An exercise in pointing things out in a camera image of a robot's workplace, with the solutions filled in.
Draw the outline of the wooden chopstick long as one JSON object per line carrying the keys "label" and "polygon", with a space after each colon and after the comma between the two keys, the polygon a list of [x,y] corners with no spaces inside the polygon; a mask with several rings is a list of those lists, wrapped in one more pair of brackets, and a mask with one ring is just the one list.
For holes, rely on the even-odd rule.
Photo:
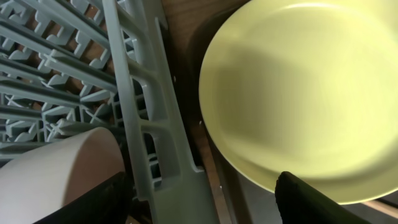
{"label": "wooden chopstick long", "polygon": [[390,206],[386,203],[380,202],[378,200],[370,200],[367,202],[363,202],[363,205],[366,205],[370,208],[373,208],[379,212],[382,212],[386,215],[389,215],[394,218],[398,218],[398,211],[397,208]]}

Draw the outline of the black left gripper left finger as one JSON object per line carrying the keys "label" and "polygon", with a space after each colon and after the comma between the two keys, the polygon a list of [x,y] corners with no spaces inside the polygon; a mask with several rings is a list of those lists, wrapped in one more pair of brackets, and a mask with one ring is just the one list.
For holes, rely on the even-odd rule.
{"label": "black left gripper left finger", "polygon": [[133,196],[132,180],[119,172],[35,224],[125,223]]}

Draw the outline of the white cup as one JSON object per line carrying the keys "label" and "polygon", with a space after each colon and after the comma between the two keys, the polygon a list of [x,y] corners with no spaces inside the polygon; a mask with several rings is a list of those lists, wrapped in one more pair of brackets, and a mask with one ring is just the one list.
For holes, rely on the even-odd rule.
{"label": "white cup", "polygon": [[124,170],[105,128],[25,152],[1,168],[1,223],[34,223]]}

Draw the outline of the yellow plate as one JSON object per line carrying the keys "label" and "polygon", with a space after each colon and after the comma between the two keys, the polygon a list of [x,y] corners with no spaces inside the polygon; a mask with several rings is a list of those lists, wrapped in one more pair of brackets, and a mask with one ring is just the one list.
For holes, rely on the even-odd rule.
{"label": "yellow plate", "polygon": [[397,190],[397,1],[249,1],[205,53],[200,108],[224,158],[340,204]]}

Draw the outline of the grey plastic dish rack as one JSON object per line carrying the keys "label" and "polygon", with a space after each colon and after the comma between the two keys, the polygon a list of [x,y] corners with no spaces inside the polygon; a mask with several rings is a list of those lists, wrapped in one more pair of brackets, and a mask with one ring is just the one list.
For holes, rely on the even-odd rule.
{"label": "grey plastic dish rack", "polygon": [[1,168],[95,128],[116,138],[130,212],[217,223],[195,164],[162,40],[160,1],[1,2]]}

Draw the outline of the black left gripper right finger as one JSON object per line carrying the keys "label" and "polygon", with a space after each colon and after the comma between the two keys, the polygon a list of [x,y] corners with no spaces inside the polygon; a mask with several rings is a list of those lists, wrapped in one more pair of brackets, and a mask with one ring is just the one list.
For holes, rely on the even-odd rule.
{"label": "black left gripper right finger", "polygon": [[276,181],[275,200],[283,224],[370,224],[287,171]]}

